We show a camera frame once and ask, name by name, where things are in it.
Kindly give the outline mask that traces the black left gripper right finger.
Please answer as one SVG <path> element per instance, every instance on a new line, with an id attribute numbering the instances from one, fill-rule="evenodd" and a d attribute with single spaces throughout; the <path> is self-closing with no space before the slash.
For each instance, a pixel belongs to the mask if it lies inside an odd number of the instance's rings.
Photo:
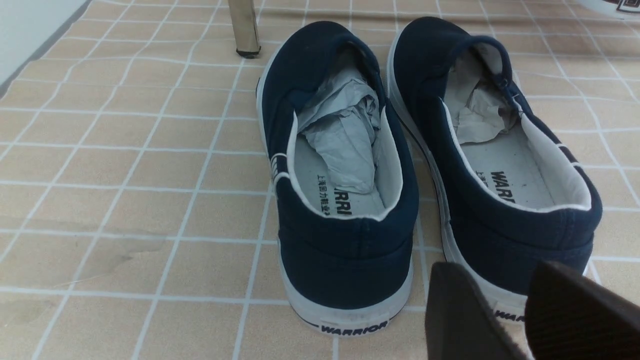
<path id="1" fill-rule="evenodd" d="M 537 360 L 637 360 L 640 308 L 558 262 L 540 262 L 525 306 Z"/>

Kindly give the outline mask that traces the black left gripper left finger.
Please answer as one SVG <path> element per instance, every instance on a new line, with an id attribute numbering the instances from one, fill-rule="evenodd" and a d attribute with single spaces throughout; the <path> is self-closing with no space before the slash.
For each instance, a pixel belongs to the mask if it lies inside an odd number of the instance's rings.
<path id="1" fill-rule="evenodd" d="M 429 360 L 526 360 L 462 265 L 435 262 L 425 309 Z"/>

